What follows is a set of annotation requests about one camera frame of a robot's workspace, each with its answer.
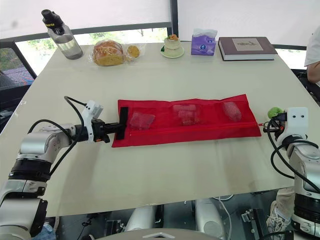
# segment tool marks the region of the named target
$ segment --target red mesh bag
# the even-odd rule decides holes
[[[119,100],[119,113],[121,108],[127,110],[126,129],[124,139],[114,138],[114,148],[261,136],[245,94],[223,100]]]

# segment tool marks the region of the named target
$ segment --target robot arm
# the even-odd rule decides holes
[[[50,169],[59,151],[71,146],[81,133],[78,142],[110,142],[108,134],[117,133],[121,139],[125,123],[104,123],[98,119],[102,106],[90,100],[81,114],[81,125],[61,125],[66,135],[55,125],[28,133],[23,139],[16,162],[8,180],[0,191],[0,240],[29,240],[41,230],[46,217],[48,202],[43,196]]]
[[[294,172],[292,225],[297,231],[320,237],[320,150],[316,144],[307,141],[308,109],[288,108],[273,117],[271,124],[276,145],[272,139],[270,141],[275,148],[283,146],[289,158],[287,164]],[[270,135],[270,128],[264,128],[264,132]]]

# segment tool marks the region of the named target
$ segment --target green toy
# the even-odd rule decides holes
[[[273,108],[271,108],[269,111],[268,111],[268,117],[271,119],[275,116],[277,116],[278,114],[282,114],[284,111],[277,107],[277,106],[274,106]]]

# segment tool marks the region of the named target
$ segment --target pastry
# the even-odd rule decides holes
[[[177,35],[172,34],[164,39],[164,52],[168,57],[176,57],[181,55],[183,49],[181,47],[180,39]]]
[[[139,48],[137,48],[137,46],[134,46],[134,45],[130,45],[128,47],[128,50],[127,50],[129,56],[133,57],[133,58],[137,58],[139,57],[140,55],[140,51],[139,51]]]
[[[93,48],[93,61],[102,66],[122,64],[124,52],[121,44],[112,40],[96,44]]]

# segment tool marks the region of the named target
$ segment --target book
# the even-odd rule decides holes
[[[218,45],[224,61],[274,60],[277,54],[264,36],[220,37]]]

